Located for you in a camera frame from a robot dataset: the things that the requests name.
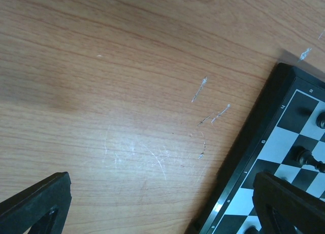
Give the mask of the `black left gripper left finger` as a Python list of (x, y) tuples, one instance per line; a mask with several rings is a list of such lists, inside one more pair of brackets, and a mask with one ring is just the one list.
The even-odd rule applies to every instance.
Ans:
[(71, 200), (69, 173), (55, 173), (1, 202), (1, 233), (62, 233)]

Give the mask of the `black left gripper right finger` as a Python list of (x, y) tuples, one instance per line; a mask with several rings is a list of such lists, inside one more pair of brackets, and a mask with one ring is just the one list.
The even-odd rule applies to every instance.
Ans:
[(256, 174), (253, 204), (263, 233), (324, 233), (324, 202), (270, 173)]

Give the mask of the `black and white chessboard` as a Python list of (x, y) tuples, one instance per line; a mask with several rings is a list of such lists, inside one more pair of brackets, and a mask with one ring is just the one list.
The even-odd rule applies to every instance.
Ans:
[(324, 173), (294, 160), (295, 149), (302, 146), (324, 161), (324, 129), (315, 123), (321, 112), (324, 82), (296, 66), (277, 64), (187, 233), (244, 233), (251, 226), (261, 231), (252, 200), (259, 172), (286, 177), (293, 186), (324, 200)]

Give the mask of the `black pawn chess piece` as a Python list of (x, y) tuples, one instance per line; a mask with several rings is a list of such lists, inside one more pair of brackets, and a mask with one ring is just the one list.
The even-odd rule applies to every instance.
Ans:
[(318, 117), (316, 118), (316, 125), (321, 128), (325, 129), (325, 112), (321, 112)]

